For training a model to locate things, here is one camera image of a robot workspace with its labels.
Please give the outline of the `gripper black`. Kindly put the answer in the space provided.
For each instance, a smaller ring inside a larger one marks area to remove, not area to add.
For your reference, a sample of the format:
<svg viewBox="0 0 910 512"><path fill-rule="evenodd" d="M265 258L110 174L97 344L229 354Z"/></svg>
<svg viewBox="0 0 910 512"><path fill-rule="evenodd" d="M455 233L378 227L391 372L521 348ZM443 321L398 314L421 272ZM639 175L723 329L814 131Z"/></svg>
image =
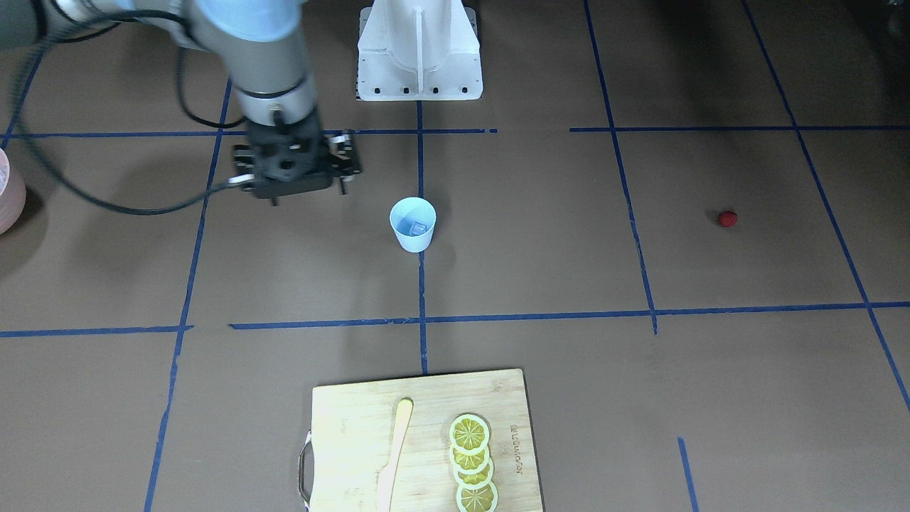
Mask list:
<svg viewBox="0 0 910 512"><path fill-rule="evenodd" d="M327 139L318 114L280 127L247 121L246 129L255 176L251 191L257 200L276 200L333 185Z"/></svg>

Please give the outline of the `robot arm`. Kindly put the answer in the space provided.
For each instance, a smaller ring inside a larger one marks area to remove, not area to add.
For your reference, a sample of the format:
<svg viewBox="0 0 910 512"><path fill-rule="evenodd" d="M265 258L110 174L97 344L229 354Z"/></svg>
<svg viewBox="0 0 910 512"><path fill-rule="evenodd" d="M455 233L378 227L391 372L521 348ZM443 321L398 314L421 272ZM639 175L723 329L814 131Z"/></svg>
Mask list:
<svg viewBox="0 0 910 512"><path fill-rule="evenodd" d="M324 134L302 27L299 1L4 1L2 49L27 48L12 79L10 129L25 139L39 168L83 201L129 216L159 216L191 207L225 189L240 188L277 204L283 196L320 191L357 173L350 135ZM33 72L53 48L78 43L124 25L159 27L176 49L173 89L182 113L209 129L242 127L247 142L234 146L236 175L173 206L130 208L81 189L43 153L22 109ZM186 56L217 56L234 80L242 116L215 121L186 101Z"/></svg>

